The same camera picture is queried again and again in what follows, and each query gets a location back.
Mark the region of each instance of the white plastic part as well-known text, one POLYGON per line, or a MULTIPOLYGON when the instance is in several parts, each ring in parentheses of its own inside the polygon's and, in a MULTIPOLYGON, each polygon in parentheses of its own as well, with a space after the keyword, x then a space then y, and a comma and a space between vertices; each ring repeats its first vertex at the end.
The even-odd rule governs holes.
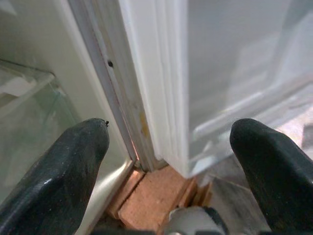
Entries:
POLYGON ((120 0, 158 158, 192 177, 231 124, 276 127, 313 101, 313 2, 120 0))

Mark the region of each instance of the small black screw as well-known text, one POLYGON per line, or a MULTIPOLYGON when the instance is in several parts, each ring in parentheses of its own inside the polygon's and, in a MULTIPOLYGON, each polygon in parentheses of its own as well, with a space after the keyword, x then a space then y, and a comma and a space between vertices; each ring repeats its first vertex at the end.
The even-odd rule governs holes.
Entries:
POLYGON ((111 60, 108 60, 108 65, 113 68, 113 63, 111 60))

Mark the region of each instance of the refrigerator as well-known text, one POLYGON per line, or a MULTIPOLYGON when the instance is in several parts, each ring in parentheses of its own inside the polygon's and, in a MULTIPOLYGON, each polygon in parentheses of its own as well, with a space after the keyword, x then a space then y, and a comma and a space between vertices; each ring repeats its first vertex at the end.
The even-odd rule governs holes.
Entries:
POLYGON ((309 0, 0 0, 0 201, 68 127, 110 122, 82 224, 135 165, 185 178, 231 154, 231 124, 313 101, 309 0))

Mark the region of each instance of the rust stain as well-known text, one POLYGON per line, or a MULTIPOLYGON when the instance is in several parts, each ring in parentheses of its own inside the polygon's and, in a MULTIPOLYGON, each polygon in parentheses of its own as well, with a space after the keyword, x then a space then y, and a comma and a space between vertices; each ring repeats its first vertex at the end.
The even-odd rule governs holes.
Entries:
POLYGON ((141 133, 143 134, 143 136, 145 138, 149 138, 150 137, 150 132, 149 132, 149 127, 148 127, 148 124, 147 124, 145 113, 141 112, 139 114, 139 118, 140 118, 140 123, 141 123, 141 133))

